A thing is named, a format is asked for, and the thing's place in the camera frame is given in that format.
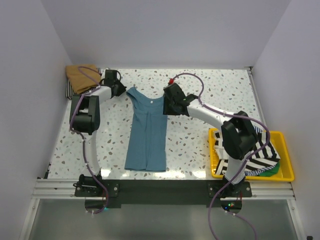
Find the yellow plastic tray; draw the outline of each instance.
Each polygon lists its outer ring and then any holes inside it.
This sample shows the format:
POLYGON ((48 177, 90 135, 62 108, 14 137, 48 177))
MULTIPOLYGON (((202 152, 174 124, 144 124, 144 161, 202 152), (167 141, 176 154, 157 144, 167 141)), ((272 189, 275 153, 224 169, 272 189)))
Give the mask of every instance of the yellow plastic tray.
MULTIPOLYGON (((214 138, 214 132, 217 130, 218 129, 216 128, 209 129, 211 174, 214 178, 222 179, 223 175, 215 175, 216 168, 219 162, 218 154, 216 153, 216 150, 214 148, 216 142, 214 138)), ((247 176, 245 177, 245 179, 274 182, 292 182, 295 179, 295 175, 291 166, 284 135, 280 131, 270 131, 270 134, 271 143, 280 156, 280 167, 278 173, 273 176, 247 176)))

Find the folded cloth stack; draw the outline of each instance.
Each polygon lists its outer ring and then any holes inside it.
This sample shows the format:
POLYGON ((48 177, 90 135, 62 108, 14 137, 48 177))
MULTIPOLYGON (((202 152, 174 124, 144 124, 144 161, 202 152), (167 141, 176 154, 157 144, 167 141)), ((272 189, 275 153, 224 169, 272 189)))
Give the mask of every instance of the folded cloth stack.
MULTIPOLYGON (((266 133, 262 129, 255 127, 258 136, 258 142, 253 148, 253 151, 259 149, 266 143, 266 133)), ((219 156, 219 162, 215 170, 216 175, 224 175, 228 167, 229 155, 223 147, 222 134, 215 131, 213 134, 215 138, 214 149, 219 156)), ((270 142, 263 150, 252 156, 245 166, 246 176, 263 176, 270 177, 276 174, 279 170, 279 154, 270 142)))
MULTIPOLYGON (((87 67, 100 73, 100 69, 94 64, 68 65, 65 67, 65 73, 68 78, 65 97, 71 99, 74 94, 87 93, 97 87, 97 84, 90 78, 83 75, 78 67, 87 67)), ((95 79, 98 83, 101 81, 100 74, 86 68, 81 69, 82 72, 95 79)))

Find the speckled table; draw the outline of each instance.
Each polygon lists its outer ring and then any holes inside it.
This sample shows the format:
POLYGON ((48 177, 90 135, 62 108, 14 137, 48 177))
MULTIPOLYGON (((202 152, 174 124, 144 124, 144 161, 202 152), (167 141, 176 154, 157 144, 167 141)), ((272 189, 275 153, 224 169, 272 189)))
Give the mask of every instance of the speckled table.
MULTIPOLYGON (((135 86, 149 98, 163 95, 163 88, 176 74, 189 72, 205 84, 204 102, 226 111, 243 110, 259 119, 255 96, 246 70, 208 69, 119 69, 127 89, 135 86)), ((197 95, 201 84, 192 76, 180 77, 185 94, 197 95)), ((58 141, 51 157, 49 179, 77 179, 84 169, 81 138, 69 131, 71 101, 68 102, 58 141)), ((166 131, 166 172, 125 170, 133 118, 133 106, 126 94, 100 105, 97 155, 102 174, 108 179, 213 179, 210 171, 207 123, 187 116, 169 116, 166 131)))

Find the folded brown towel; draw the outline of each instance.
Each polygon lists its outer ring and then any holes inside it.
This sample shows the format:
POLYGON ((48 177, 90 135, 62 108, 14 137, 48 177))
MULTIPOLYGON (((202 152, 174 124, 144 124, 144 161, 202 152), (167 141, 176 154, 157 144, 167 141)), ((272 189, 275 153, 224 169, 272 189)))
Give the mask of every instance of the folded brown towel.
MULTIPOLYGON (((80 66, 88 67, 90 69, 98 71, 96 65, 94 64, 69 65, 65 67, 66 76, 71 83, 73 91, 75 91, 77 94, 81 94, 84 91, 97 86, 97 84, 94 81, 83 75, 78 70, 78 67, 80 66)), ((81 71, 95 79, 98 83, 100 82, 101 78, 98 73, 85 68, 81 68, 81 71)))

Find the blue cloth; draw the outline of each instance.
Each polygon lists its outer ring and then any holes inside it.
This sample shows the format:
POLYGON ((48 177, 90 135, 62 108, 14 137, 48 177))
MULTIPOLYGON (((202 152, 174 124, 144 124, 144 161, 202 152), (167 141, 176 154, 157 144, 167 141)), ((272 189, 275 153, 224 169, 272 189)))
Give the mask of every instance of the blue cloth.
POLYGON ((164 97, 151 99, 131 87, 126 94, 133 104, 133 120, 124 168, 166 171, 168 117, 163 115, 164 97))

